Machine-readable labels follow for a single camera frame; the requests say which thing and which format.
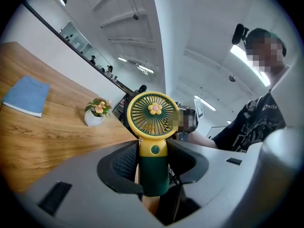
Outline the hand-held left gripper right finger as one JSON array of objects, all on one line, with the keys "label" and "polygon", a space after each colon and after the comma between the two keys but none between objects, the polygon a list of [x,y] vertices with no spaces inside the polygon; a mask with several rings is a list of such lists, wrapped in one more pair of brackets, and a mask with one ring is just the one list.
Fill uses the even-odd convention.
[{"label": "hand-held left gripper right finger", "polygon": [[261,143],[247,153],[168,140],[169,164],[179,184],[179,222],[249,222],[254,213]]}]

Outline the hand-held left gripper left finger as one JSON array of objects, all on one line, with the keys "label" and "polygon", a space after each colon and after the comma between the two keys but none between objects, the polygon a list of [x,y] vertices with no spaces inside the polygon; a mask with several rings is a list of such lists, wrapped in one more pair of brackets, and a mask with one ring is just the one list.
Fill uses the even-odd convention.
[{"label": "hand-held left gripper left finger", "polygon": [[128,141],[69,158],[17,200],[44,228],[161,228],[134,182],[138,145]]}]

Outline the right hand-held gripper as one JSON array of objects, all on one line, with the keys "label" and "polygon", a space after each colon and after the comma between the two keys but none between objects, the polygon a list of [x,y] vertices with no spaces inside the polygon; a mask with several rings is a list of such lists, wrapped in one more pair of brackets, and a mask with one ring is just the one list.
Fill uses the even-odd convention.
[{"label": "right hand-held gripper", "polygon": [[191,133],[195,131],[199,125],[199,121],[204,117],[204,104],[200,99],[194,98],[187,103],[187,105],[183,105],[181,102],[176,102],[180,111],[179,133]]}]

